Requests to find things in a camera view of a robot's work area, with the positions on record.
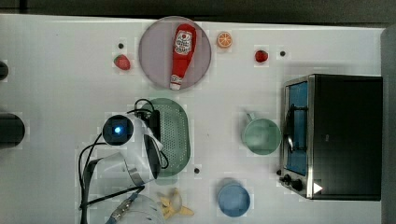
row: toaster oven door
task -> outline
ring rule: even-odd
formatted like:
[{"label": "toaster oven door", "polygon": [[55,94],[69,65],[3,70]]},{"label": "toaster oven door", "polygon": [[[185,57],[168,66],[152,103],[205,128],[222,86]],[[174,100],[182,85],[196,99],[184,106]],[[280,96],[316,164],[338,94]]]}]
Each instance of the toaster oven door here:
[{"label": "toaster oven door", "polygon": [[301,82],[287,87],[284,128],[284,168],[306,176],[308,84]]}]

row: toaster oven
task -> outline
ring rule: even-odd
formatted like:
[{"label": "toaster oven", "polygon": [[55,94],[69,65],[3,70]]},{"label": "toaster oven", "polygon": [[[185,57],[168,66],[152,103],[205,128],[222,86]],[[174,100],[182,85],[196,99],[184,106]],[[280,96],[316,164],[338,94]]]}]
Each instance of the toaster oven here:
[{"label": "toaster oven", "polygon": [[314,74],[283,93],[281,184],[307,199],[379,201],[382,77]]}]

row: blue light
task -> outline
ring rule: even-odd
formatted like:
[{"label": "blue light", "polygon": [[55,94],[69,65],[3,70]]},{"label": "blue light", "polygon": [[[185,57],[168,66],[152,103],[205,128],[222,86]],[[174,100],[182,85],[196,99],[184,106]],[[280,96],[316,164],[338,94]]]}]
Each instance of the blue light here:
[{"label": "blue light", "polygon": [[117,127],[114,129],[114,133],[121,133],[121,127]]}]

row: green mug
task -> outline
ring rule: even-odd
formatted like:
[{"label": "green mug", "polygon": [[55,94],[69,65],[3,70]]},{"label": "green mug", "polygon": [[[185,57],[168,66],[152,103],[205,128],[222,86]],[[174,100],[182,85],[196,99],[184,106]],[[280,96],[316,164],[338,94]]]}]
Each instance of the green mug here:
[{"label": "green mug", "polygon": [[249,123],[242,134],[243,143],[256,154],[273,153],[281,141],[281,133],[277,125],[269,119],[256,119],[254,114],[247,114],[247,117]]}]

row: black cable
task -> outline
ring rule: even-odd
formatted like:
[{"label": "black cable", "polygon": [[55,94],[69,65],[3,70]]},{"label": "black cable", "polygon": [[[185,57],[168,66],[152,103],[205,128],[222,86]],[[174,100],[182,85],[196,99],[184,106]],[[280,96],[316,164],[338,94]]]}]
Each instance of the black cable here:
[{"label": "black cable", "polygon": [[166,169],[166,168],[168,168],[168,166],[169,166],[169,160],[168,160],[168,158],[165,156],[165,154],[162,152],[162,151],[160,151],[160,153],[163,155],[163,157],[165,158],[165,160],[166,160],[166,165],[164,166],[164,167],[161,167],[162,169]]},{"label": "black cable", "polygon": [[134,102],[134,109],[137,109],[137,104],[138,104],[139,102],[142,102],[142,101],[147,102],[149,105],[151,105],[152,111],[155,110],[155,109],[154,109],[154,105],[153,105],[152,102],[151,102],[150,100],[148,100],[148,99],[140,99],[140,100],[137,100],[136,102]]},{"label": "black cable", "polygon": [[79,153],[79,156],[78,156],[78,179],[79,179],[79,185],[81,186],[82,189],[84,188],[83,180],[82,180],[82,174],[81,174],[81,160],[82,160],[82,155],[84,154],[84,152],[85,152],[88,148],[90,148],[90,147],[92,147],[92,146],[99,146],[99,145],[107,145],[107,144],[106,144],[106,143],[96,143],[96,144],[92,144],[92,145],[89,145],[89,146],[85,147],[84,149],[82,149],[82,151]]},{"label": "black cable", "polygon": [[147,110],[147,109],[142,109],[142,108],[140,108],[140,109],[133,109],[133,110],[130,110],[130,111],[126,112],[126,113],[127,113],[127,114],[131,114],[131,113],[134,113],[134,112],[136,112],[136,111],[142,111],[142,112],[151,113],[151,111],[149,111],[149,110]]},{"label": "black cable", "polygon": [[97,142],[99,141],[99,138],[100,138],[100,137],[102,137],[102,134],[101,134],[101,133],[99,133],[98,137],[96,138],[96,140],[93,142],[93,144],[92,144],[92,146],[91,146],[90,153],[88,154],[87,160],[85,161],[84,169],[87,168],[88,162],[90,162],[90,156],[91,156],[91,154],[92,154],[92,152],[93,152],[93,149],[95,148]]},{"label": "black cable", "polygon": [[93,203],[99,203],[99,202],[104,201],[104,200],[106,200],[106,199],[114,198],[114,197],[116,197],[116,196],[119,196],[119,195],[121,195],[121,194],[127,193],[127,192],[129,192],[129,191],[131,191],[131,190],[135,190],[135,189],[137,189],[137,192],[136,192],[136,193],[140,193],[140,191],[142,191],[144,188],[145,188],[144,186],[139,186],[139,187],[133,187],[133,188],[125,189],[125,190],[122,190],[122,191],[119,191],[119,192],[116,192],[116,193],[109,194],[109,195],[107,195],[107,196],[105,196],[105,197],[92,200],[92,201],[87,202],[87,203],[82,203],[82,204],[79,206],[79,208],[82,209],[82,207],[84,207],[84,206],[89,206],[89,205],[91,205],[91,204],[93,204]]}]

